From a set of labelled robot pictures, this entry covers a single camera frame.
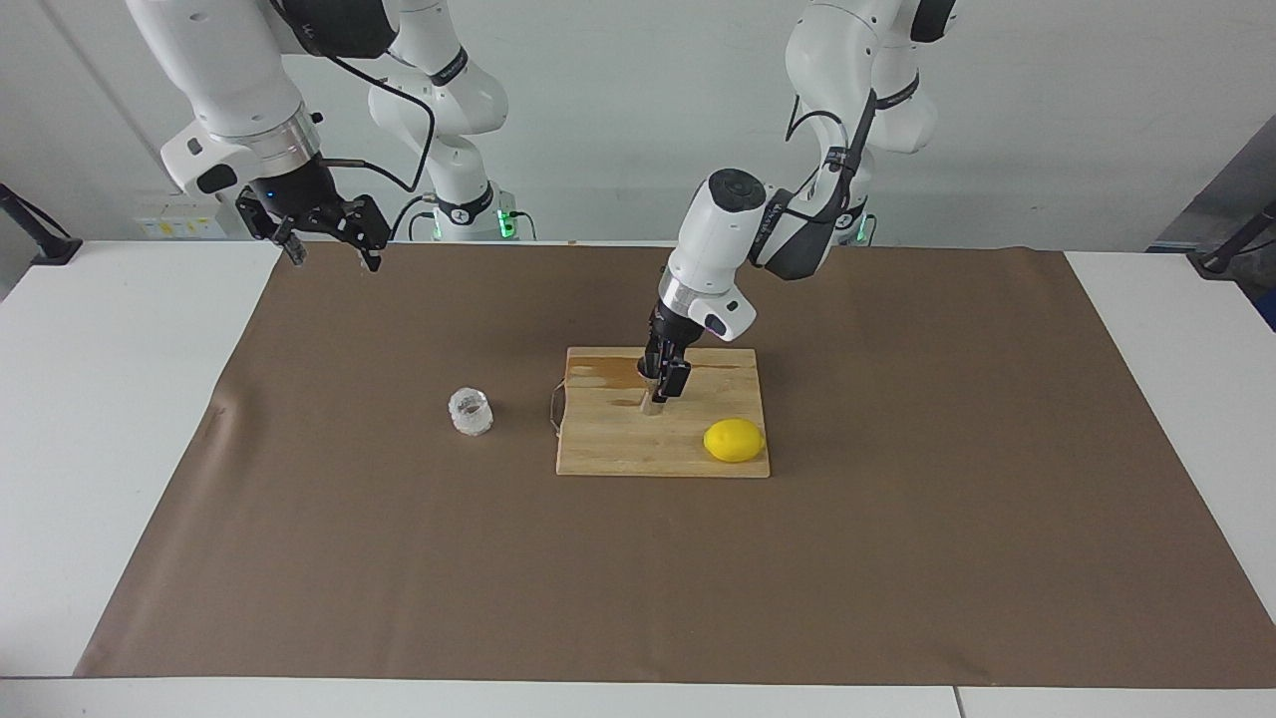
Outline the right gripper finger all black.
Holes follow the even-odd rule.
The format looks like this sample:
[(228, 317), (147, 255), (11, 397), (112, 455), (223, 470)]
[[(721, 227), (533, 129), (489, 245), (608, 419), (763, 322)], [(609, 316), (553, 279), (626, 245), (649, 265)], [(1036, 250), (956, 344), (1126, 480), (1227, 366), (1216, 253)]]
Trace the right gripper finger all black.
[(367, 270), (379, 270), (387, 249), (390, 227), (376, 200), (367, 194), (359, 195), (339, 205), (339, 241), (355, 247)]

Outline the right gripper finger with grey pad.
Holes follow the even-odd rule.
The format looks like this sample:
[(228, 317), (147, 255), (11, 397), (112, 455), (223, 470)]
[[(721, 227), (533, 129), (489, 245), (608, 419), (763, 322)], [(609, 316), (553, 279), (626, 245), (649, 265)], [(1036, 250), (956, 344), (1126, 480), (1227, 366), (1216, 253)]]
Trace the right gripper finger with grey pad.
[(308, 250), (295, 232), (295, 218), (272, 214), (254, 191), (237, 196), (237, 212), (251, 237), (274, 244), (293, 265), (301, 265)]

